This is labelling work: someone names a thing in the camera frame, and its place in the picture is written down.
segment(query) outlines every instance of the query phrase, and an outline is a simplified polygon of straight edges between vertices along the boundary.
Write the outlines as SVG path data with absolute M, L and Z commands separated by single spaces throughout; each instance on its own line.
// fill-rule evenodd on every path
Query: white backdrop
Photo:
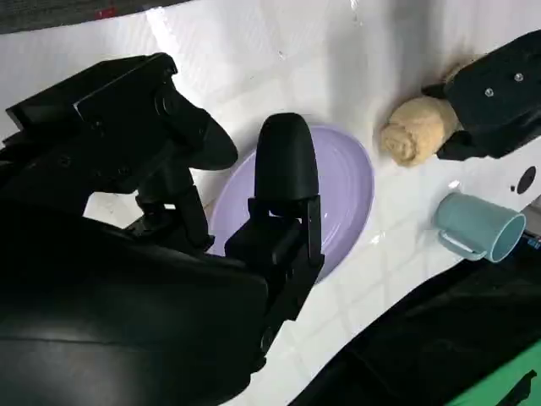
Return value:
M 532 154 L 502 161 L 507 167 L 497 189 L 483 175 L 495 162 L 434 159 L 404 170 L 380 155 L 374 139 L 389 112 L 421 84 L 462 56 L 541 28 L 540 15 L 539 0 L 196 0 L 0 36 L 0 110 L 102 59 L 168 52 L 179 67 L 178 89 L 211 112 L 241 155 L 253 147 L 263 120 L 283 111 L 343 127 L 364 144 L 376 172 L 367 229 L 346 262 L 310 295 L 299 321 L 283 329 L 269 364 L 233 401 L 282 405 L 352 335 L 457 261 L 423 233 L 447 184 L 457 181 L 516 208 L 538 194 L 536 184 L 521 200 L 506 195 Z M 0 113 L 0 139 L 14 131 Z M 227 172 L 195 177 L 207 204 Z M 97 196 L 89 215 L 123 225 L 136 209 L 130 199 Z

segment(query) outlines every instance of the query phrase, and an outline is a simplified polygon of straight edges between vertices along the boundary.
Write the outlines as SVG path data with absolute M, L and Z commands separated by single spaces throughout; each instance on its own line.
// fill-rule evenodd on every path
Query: green mat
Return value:
M 541 376 L 536 376 L 530 381 L 525 376 L 531 371 L 541 374 L 541 341 L 448 404 L 449 406 L 541 406 Z M 527 394 L 524 389 L 526 388 L 527 392 L 528 387 L 530 393 L 525 398 Z

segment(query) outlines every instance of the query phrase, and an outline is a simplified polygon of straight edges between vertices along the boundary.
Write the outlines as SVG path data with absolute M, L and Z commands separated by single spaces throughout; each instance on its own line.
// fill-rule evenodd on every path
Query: red label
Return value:
M 104 8 L 96 13 L 98 19 L 110 19 L 117 15 L 117 9 L 115 7 Z

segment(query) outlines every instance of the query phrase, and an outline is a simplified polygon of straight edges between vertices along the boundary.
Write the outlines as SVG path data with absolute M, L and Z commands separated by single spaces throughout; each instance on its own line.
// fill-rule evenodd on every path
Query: screw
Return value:
M 100 120 L 96 120 L 94 123 L 92 123 L 92 125 L 90 126 L 93 130 L 98 130 L 101 128 L 101 126 L 103 125 L 103 123 L 100 121 Z
M 124 175 L 127 175 L 128 173 L 129 173 L 129 167 L 120 167 L 118 169 L 118 174 L 119 175 L 124 176 Z
M 71 165 L 71 158 L 66 155 L 62 155 L 58 158 L 58 165 L 61 167 L 69 167 Z

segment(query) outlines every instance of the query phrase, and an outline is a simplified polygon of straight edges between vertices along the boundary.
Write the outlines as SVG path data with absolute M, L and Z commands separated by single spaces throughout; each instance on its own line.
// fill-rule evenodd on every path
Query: mug handle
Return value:
M 448 231 L 440 230 L 438 232 L 438 240 L 440 241 L 440 244 L 446 247 L 449 251 L 458 254 L 462 258 L 466 258 L 469 261 L 479 261 L 485 255 L 487 255 L 487 251 L 475 252 L 474 250 L 465 250 L 462 247 L 453 243 L 451 240 L 449 240 L 449 237 L 450 236 Z

